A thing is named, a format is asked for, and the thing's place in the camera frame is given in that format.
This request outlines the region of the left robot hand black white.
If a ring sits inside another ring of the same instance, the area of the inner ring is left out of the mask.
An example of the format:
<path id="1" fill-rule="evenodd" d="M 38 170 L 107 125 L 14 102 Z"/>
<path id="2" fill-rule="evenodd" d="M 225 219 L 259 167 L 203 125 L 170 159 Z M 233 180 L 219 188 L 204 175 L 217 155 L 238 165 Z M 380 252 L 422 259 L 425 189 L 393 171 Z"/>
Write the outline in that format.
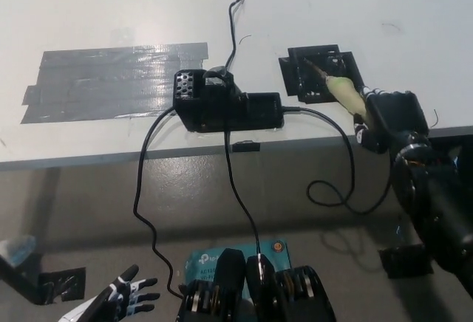
<path id="1" fill-rule="evenodd" d="M 158 280 L 145 278 L 135 281 L 138 272 L 139 267 L 133 264 L 108 286 L 108 296 L 104 298 L 93 321 L 121 321 L 132 315 L 154 310 L 160 293 L 143 293 L 143 289 L 153 287 Z"/>

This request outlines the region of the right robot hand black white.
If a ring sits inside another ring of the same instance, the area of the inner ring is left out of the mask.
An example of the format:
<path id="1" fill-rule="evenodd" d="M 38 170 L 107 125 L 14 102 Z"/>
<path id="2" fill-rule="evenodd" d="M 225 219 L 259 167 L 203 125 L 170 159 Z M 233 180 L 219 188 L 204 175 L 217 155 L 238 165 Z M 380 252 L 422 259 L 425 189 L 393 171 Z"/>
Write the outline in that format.
<path id="1" fill-rule="evenodd" d="M 417 96 L 409 91 L 361 90 L 366 114 L 353 115 L 359 145 L 376 154 L 395 157 L 416 143 L 427 144 L 429 127 Z"/>

